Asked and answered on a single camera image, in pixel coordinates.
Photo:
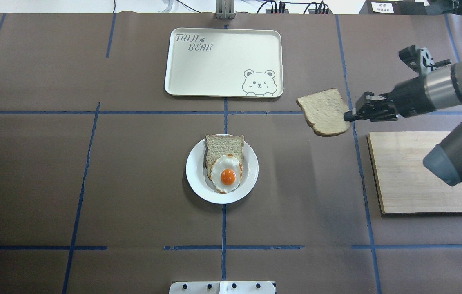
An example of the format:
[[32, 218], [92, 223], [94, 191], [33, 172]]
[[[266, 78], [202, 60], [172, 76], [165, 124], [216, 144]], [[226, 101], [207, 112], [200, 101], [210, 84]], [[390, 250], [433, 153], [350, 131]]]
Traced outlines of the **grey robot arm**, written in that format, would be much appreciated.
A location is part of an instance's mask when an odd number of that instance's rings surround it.
[[[417, 76], [387, 93], [363, 93], [354, 109], [341, 116], [345, 121], [396, 121], [462, 105], [462, 61], [436, 62], [427, 48], [417, 45], [402, 49], [398, 56]], [[449, 186], [462, 184], [462, 117], [425, 156], [423, 165]]]

